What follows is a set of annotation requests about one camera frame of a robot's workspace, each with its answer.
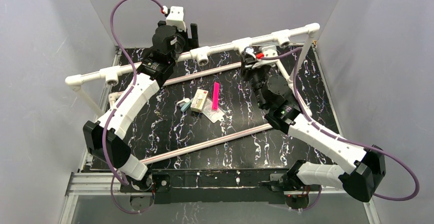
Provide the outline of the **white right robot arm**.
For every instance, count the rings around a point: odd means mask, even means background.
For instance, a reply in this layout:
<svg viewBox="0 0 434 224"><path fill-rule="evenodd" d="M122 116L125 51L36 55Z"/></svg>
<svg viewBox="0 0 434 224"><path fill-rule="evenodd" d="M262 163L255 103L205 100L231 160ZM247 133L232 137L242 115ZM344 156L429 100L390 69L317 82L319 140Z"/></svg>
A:
<svg viewBox="0 0 434 224"><path fill-rule="evenodd" d="M243 55L241 76L255 94L265 119L272 128L304 141L334 161L333 165L297 161L287 172L289 186L302 190L307 185L323 185L344 190L361 202L369 202L385 176L381 148L363 147L343 141L339 135L310 121L302 111L286 79L269 75L269 66L254 67L256 56Z"/></svg>

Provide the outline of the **white PVC pipe frame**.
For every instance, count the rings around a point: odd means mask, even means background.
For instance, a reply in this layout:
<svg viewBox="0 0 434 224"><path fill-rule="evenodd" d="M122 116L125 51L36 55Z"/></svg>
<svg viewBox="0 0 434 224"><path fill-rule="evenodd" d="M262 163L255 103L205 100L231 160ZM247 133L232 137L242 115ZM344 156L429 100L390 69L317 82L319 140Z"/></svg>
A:
<svg viewBox="0 0 434 224"><path fill-rule="evenodd" d="M178 58L178 60L179 61L185 61L185 60L194 59L197 62L200 62L202 60L207 60L208 56L211 54L230 51L230 50L236 50L236 51L239 51L241 53L245 47L253 46L253 45L256 45L259 43L276 42L280 46L283 46L284 44L289 42L290 37L301 35L301 34L307 34L307 36L308 36L305 44L301 48L302 54L305 55L309 49L309 45L314 41L316 33L319 31L319 29L320 29L320 25L318 23L312 23L312 24L306 25L304 27L291 29L291 30L288 30L288 29L281 30L281 31L273 32L273 33L268 34L268 35L257 36L254 38L247 37L247 38L237 39L237 40L234 40L230 43L220 44L217 46L200 47L200 48L192 49L188 52L182 53L180 55L180 57ZM139 66L140 63L141 62L131 63L130 65L124 65L124 66L112 66L112 67L101 69L97 72L88 73L85 75L68 76L65 79L65 82L72 90L74 90L77 93L78 96L80 96L87 103L87 105L89 107L91 107L91 109L97 114L98 118L100 118L106 112L104 112L100 107L98 107L96 105L96 103L88 96L88 94L81 89L81 86L86 82L97 80L97 79L102 79L102 78L106 79L106 81L117 81L117 78L119 76L125 74L125 73L133 73L133 75L134 75L133 78L134 78L136 76L136 68ZM229 64L229 65L222 66L219 68L214 68L214 69L210 69L207 71L187 75L184 77L170 79L170 80L167 80L163 84L163 86L169 86L169 85L172 85L172 84L175 84L178 82L183 82L183 81L195 79L198 77L204 77L204 76L208 76L211 74L215 74L215 73L219 73L219 72L223 72L223 71L228 71L228 70L232 70L232 69L240 68L240 67L241 67L240 62L239 63L233 63L233 64ZM113 105L119 99L119 97L122 95L122 93L120 95L115 96L115 101L111 105L111 107L113 107ZM160 155L157 155L157 156L154 156L151 158L143 159L143 160L140 160L140 162L142 162L144 165L152 164L152 163L163 161L163 160L166 160L169 158L177 157L179 155L184 155L187 153L199 151L201 149L208 148L208 147L211 147L214 145L230 142L230 141L233 141L233 140L245 137L245 136L252 135L254 133L269 130L271 128L272 128L272 126L270 124L264 124L264 125L261 125L261 126L255 127L255 128L236 132L236 133L230 134L228 136L216 138L213 140L205 141L205 142L202 142L199 144L195 144L192 146L188 146L185 148L181 148L181 149L177 149L177 150L174 150L171 152L160 154Z"/></svg>

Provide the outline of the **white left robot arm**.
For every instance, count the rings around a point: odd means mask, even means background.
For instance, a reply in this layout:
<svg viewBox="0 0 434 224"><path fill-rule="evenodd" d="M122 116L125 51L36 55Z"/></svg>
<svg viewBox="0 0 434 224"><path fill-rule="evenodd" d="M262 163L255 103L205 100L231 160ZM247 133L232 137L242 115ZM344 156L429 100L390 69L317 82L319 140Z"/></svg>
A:
<svg viewBox="0 0 434 224"><path fill-rule="evenodd" d="M198 26L191 24L190 32L184 32L159 21L152 42L136 68L136 76L113 107L96 122L87 121L83 126L89 154L106 162L114 172L119 170L133 178L140 191L149 190L153 178L123 139L142 107L173 74L180 54L199 47Z"/></svg>

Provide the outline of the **chrome water faucet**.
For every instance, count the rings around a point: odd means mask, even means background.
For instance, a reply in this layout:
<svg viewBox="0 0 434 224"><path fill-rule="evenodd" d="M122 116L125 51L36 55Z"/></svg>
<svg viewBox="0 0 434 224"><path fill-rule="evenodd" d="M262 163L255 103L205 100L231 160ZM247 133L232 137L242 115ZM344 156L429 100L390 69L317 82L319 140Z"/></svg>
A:
<svg viewBox="0 0 434 224"><path fill-rule="evenodd" d="M245 48L242 50L241 54L243 54L244 56L249 56L249 57L252 57L252 58L256 59L256 53L255 53L255 50L254 50L254 48L251 47L251 46L247 46L247 47L245 47Z"/></svg>

